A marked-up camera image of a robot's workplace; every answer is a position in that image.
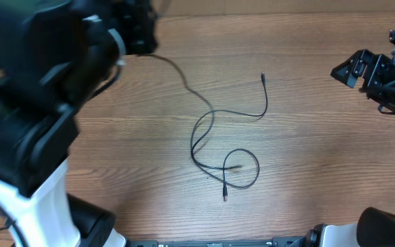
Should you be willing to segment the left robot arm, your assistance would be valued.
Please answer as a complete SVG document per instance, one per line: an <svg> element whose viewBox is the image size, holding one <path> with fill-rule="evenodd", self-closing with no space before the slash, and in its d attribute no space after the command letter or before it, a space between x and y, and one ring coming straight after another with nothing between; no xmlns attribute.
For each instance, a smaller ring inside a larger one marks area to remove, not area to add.
<svg viewBox="0 0 395 247"><path fill-rule="evenodd" d="M15 246L127 246L115 216L67 193L83 105L125 55L157 47L149 1L0 1L0 213Z"/></svg>

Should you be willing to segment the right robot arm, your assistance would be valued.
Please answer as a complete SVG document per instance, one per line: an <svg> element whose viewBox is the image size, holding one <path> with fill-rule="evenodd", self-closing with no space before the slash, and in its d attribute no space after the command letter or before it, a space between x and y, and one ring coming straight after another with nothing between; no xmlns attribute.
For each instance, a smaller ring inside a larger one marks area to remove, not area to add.
<svg viewBox="0 0 395 247"><path fill-rule="evenodd" d="M389 34L395 46L395 30ZM374 54L367 49L356 51L331 71L331 77L355 87L363 78L360 93L378 103L378 111L395 115L395 50L391 56ZM318 224L303 237L292 237L283 246L395 246L395 214L368 207L358 222L346 225Z"/></svg>

